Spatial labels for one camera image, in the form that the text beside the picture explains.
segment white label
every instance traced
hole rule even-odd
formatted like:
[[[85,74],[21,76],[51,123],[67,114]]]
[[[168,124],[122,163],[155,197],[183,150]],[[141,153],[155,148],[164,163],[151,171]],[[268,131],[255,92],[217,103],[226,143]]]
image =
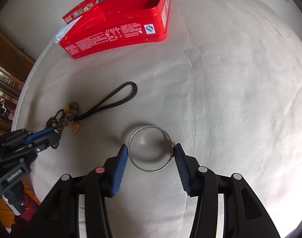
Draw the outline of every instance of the white label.
[[[155,34],[155,29],[154,29],[153,24],[144,25],[144,29],[146,30],[147,34]]]

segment gray fabric sheet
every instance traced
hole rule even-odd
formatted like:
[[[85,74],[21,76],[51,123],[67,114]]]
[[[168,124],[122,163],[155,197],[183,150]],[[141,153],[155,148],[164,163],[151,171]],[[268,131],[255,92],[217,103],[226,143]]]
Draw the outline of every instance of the gray fabric sheet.
[[[13,128],[39,131],[72,101],[85,112],[126,81],[139,88],[131,102],[81,121],[78,133],[66,128],[57,150],[39,154],[31,181],[40,200],[62,174],[87,174],[116,155],[134,129],[155,124],[215,173],[241,173],[282,237],[297,227],[302,43],[268,6],[258,0],[176,0],[162,42],[78,60],[50,44],[24,86]],[[115,238],[188,237],[195,207],[174,161],[156,173],[128,161],[120,191],[107,200]]]

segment red box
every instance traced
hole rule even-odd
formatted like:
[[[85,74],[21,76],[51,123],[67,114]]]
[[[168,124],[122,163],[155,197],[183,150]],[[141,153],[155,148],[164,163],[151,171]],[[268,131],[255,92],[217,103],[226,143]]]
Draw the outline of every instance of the red box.
[[[69,13],[88,1],[92,2],[86,0]],[[77,59],[115,47],[162,41],[169,11],[169,0],[104,0],[83,12],[59,44]]]

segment blue gripper pad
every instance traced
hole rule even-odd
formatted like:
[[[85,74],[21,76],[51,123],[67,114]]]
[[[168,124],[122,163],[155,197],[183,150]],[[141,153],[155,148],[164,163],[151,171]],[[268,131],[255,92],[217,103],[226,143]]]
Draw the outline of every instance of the blue gripper pad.
[[[117,155],[118,162],[112,174],[112,182],[110,194],[113,197],[119,190],[123,172],[125,171],[127,159],[128,159],[128,147],[123,144],[120,148],[120,151]]]
[[[187,165],[184,157],[186,157],[186,155],[182,149],[181,144],[179,143],[176,144],[174,147],[174,158],[175,158],[177,170],[179,173],[179,177],[181,178],[183,189],[184,191],[187,192],[187,195],[190,196],[192,192],[191,174],[187,169]]]

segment white tablecloth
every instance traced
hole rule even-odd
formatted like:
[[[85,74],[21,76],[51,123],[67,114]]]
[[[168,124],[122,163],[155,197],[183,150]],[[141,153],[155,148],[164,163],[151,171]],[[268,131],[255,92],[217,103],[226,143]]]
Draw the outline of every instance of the white tablecloth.
[[[132,101],[81,121],[77,133],[66,128],[57,150],[39,154],[31,180],[40,200],[62,174],[87,174],[116,155],[137,126],[155,124],[216,174],[241,173],[282,237],[296,228],[302,219],[302,43],[268,6],[175,0],[162,42],[78,60],[50,44],[24,86],[13,128],[39,131],[72,101],[85,112],[126,81],[138,85]],[[120,191],[107,200],[115,238],[188,237],[195,207],[174,161],[156,173],[128,161]],[[221,237],[222,221],[218,227]]]

